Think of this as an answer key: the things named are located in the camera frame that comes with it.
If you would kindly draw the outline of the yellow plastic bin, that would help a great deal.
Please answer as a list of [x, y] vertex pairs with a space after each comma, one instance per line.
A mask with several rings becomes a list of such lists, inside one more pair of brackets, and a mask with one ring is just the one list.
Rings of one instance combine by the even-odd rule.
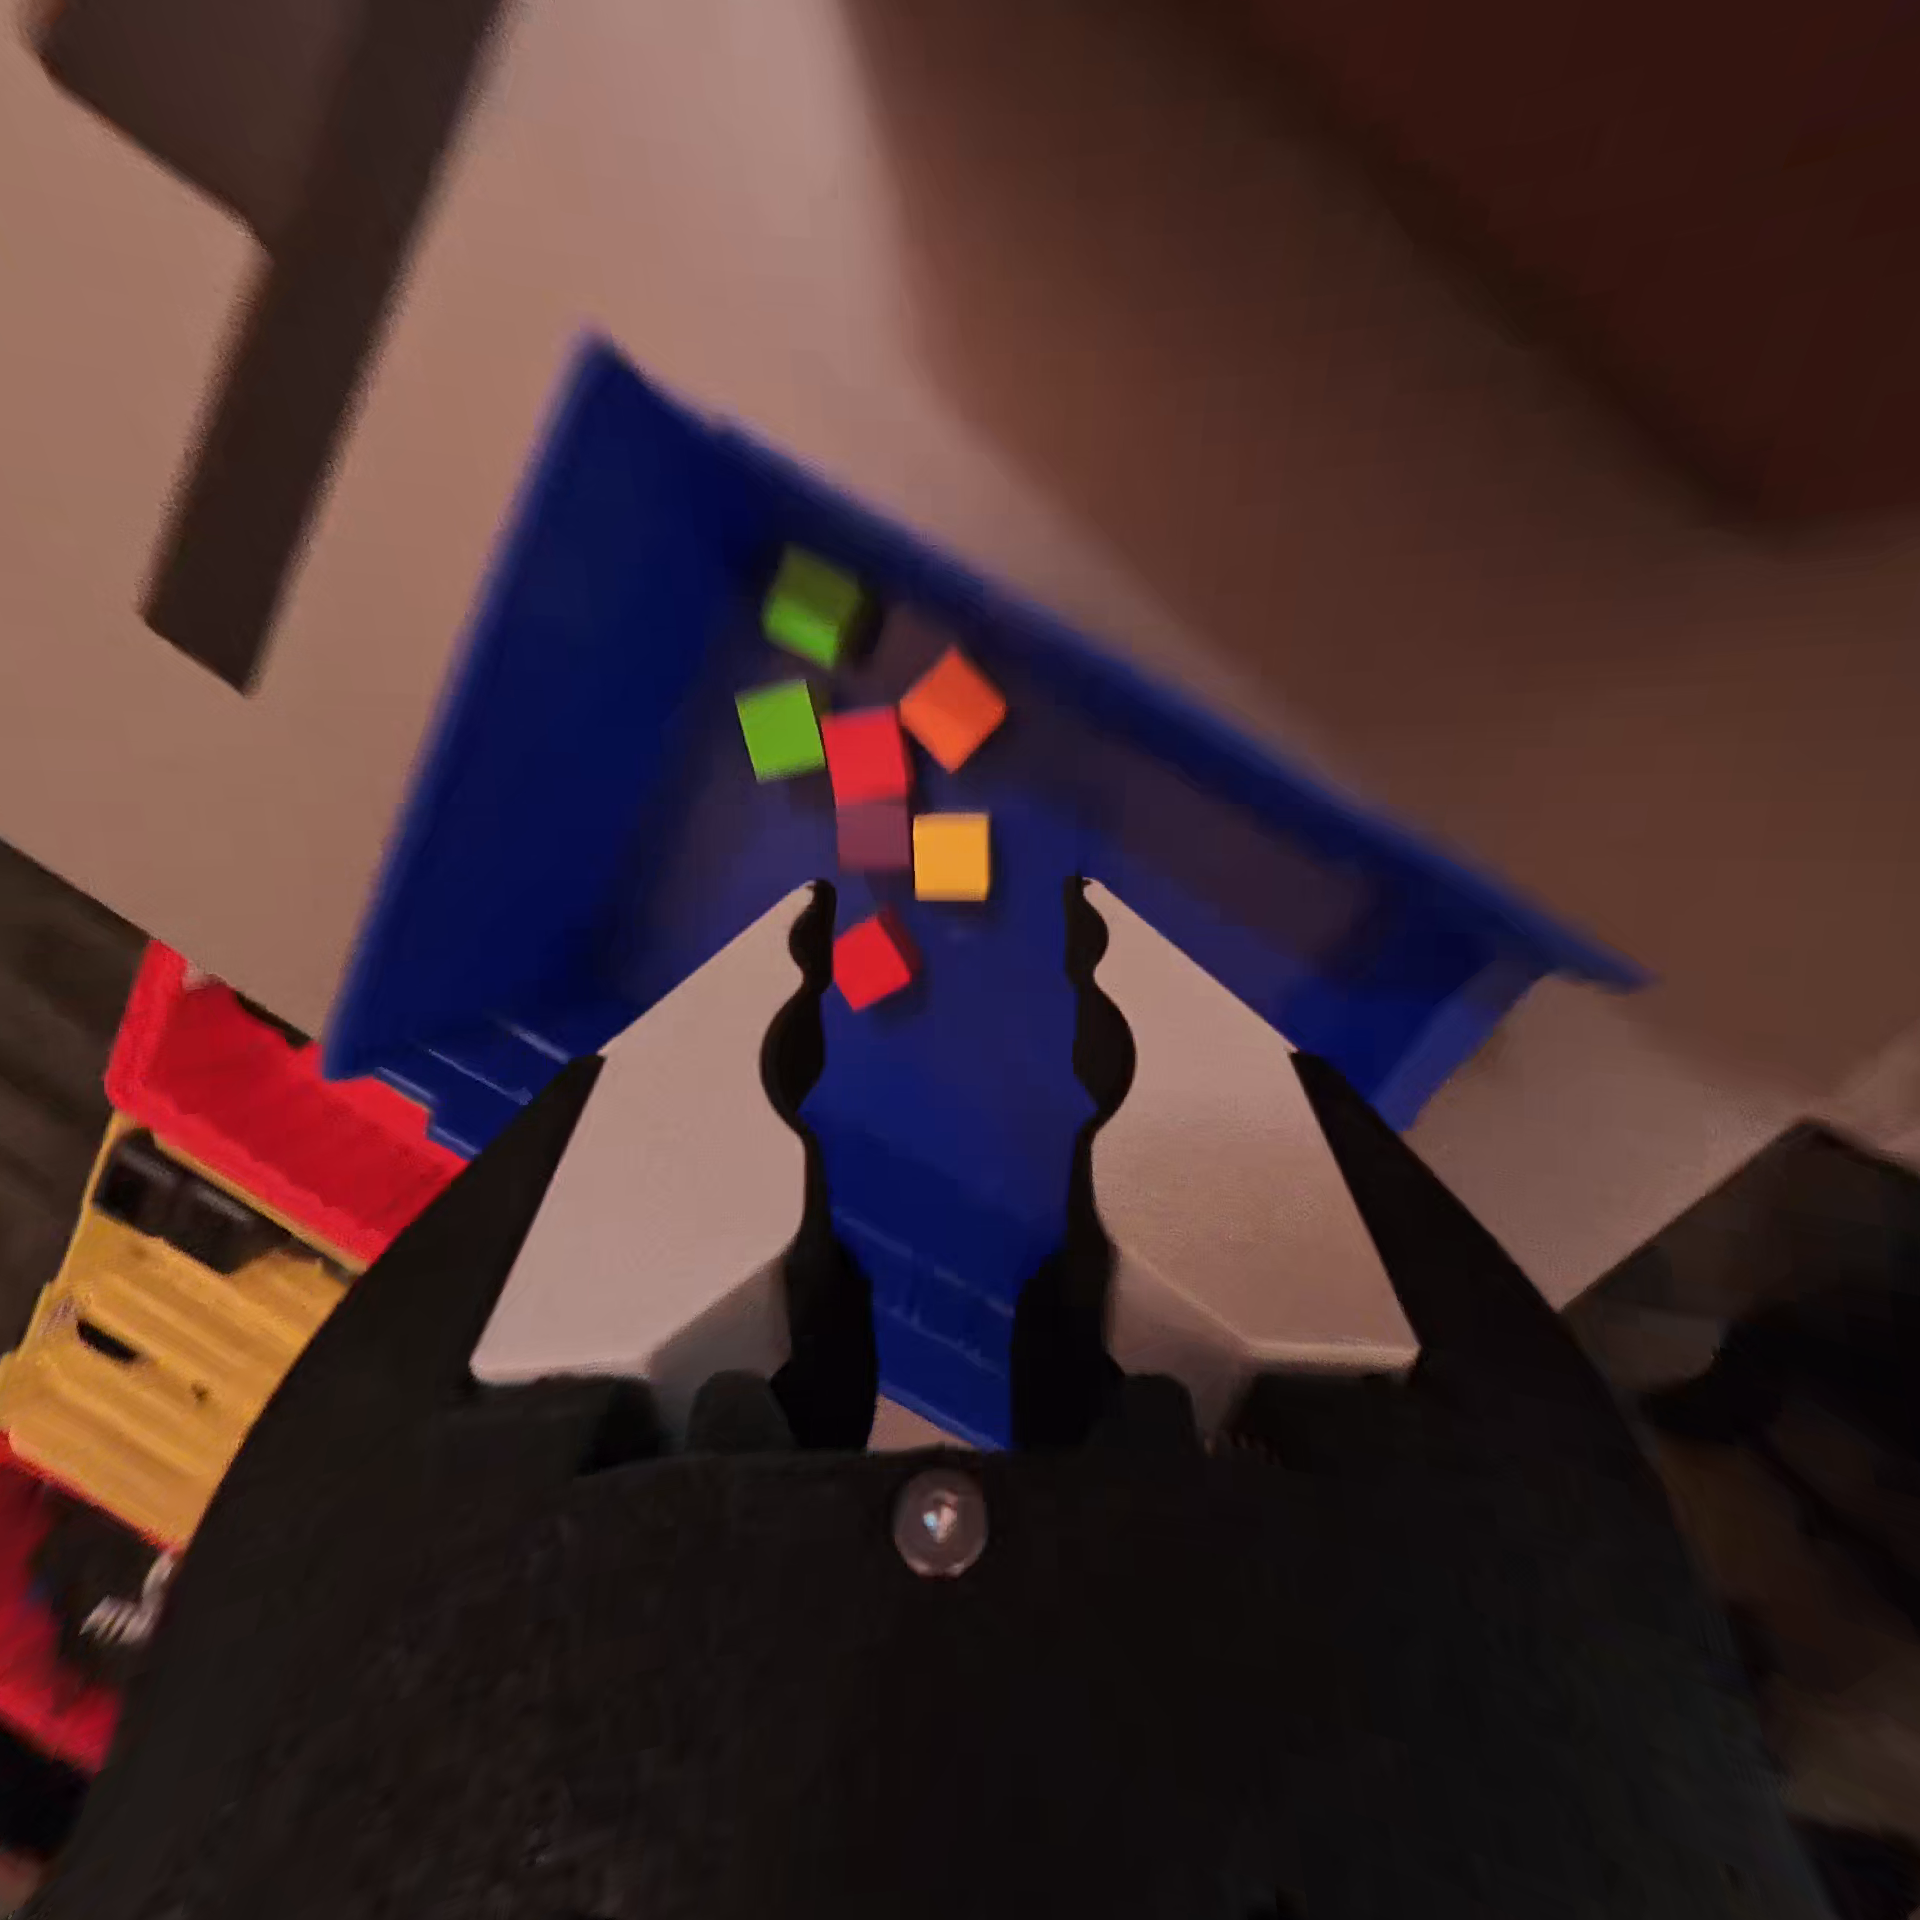
[[111, 1112], [61, 1271], [5, 1355], [5, 1439], [34, 1478], [181, 1548], [362, 1271]]

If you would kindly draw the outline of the orange wooden cube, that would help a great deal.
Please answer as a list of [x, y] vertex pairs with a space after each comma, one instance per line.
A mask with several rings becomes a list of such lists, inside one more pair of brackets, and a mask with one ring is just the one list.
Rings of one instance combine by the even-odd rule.
[[956, 777], [1005, 726], [1005, 691], [960, 646], [949, 646], [902, 697], [898, 725]]

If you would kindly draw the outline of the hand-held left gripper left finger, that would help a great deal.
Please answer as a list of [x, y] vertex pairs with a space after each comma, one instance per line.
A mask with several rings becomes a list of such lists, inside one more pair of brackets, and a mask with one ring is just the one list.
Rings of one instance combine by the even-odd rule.
[[805, 881], [606, 1042], [469, 1355], [482, 1384], [638, 1384], [685, 1443], [713, 1375], [785, 1366], [806, 1149], [762, 1046], [791, 1002], [818, 1009], [806, 960], [832, 909], [832, 886]]

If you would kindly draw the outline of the red plastic bin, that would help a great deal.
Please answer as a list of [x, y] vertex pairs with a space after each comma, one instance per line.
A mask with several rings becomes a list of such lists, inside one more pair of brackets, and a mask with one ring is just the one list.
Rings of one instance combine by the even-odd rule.
[[233, 985], [151, 940], [108, 1066], [108, 1107], [256, 1212], [346, 1265], [373, 1265], [462, 1174], [426, 1110], [356, 1077], [335, 1086]]

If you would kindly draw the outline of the rust brown felt bag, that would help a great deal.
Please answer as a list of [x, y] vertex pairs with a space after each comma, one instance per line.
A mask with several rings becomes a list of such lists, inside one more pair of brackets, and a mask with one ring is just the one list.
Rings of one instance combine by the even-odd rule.
[[1918, 509], [1918, 4], [1216, 4], [1646, 445]]

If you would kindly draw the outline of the green wooden cube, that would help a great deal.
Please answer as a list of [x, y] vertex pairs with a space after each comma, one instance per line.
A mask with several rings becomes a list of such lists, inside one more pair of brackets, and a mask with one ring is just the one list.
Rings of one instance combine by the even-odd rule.
[[840, 670], [864, 629], [866, 591], [844, 564], [785, 544], [762, 598], [762, 634], [813, 670]]
[[765, 680], [733, 697], [733, 718], [759, 784], [826, 774], [820, 711], [806, 678]]

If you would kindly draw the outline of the light grey desk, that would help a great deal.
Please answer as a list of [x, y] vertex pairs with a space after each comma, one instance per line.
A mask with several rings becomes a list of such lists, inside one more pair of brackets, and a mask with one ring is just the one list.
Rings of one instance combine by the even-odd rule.
[[5, 4], [5, 842], [313, 1030], [566, 350], [647, 374], [1653, 970], [1414, 1143], [1570, 1303], [1918, 1159], [1918, 528], [1734, 535], [1156, 4], [522, 4], [256, 691], [136, 605], [266, 265]]

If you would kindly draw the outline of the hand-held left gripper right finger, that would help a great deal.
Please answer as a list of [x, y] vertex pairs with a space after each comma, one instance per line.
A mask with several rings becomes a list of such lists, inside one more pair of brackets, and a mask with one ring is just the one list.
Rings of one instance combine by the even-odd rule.
[[1294, 1046], [1106, 886], [1064, 886], [1064, 1224], [1022, 1280], [1010, 1439], [1080, 1443], [1133, 1381], [1205, 1439], [1257, 1381], [1402, 1384], [1417, 1341], [1323, 1141]]

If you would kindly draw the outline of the red wooden cube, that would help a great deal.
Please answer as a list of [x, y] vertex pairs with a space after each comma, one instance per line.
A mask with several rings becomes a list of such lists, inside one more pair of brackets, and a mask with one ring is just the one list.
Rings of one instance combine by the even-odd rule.
[[820, 749], [837, 810], [909, 799], [914, 760], [894, 706], [820, 718]]
[[920, 950], [894, 906], [879, 906], [832, 940], [832, 985], [857, 1016], [905, 993], [920, 978]]

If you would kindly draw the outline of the blue plastic bin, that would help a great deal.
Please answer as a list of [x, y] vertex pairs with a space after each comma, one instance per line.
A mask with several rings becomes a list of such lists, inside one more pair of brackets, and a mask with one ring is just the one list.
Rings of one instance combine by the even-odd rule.
[[[733, 700], [781, 685], [762, 609], [785, 548], [920, 616], [1009, 719], [935, 810], [984, 810], [984, 906], [837, 873], [826, 781], [756, 781]], [[1025, 1277], [1068, 1224], [1094, 1112], [1072, 1072], [1068, 881], [1101, 886], [1389, 1128], [1549, 977], [1646, 970], [1311, 781], [894, 520], [689, 410], [606, 341], [570, 368], [357, 932], [322, 1038], [478, 1155], [805, 886], [837, 922], [893, 906], [923, 977], [820, 1002], [805, 1100], [832, 1222], [879, 1306], [879, 1384], [1010, 1439]]]

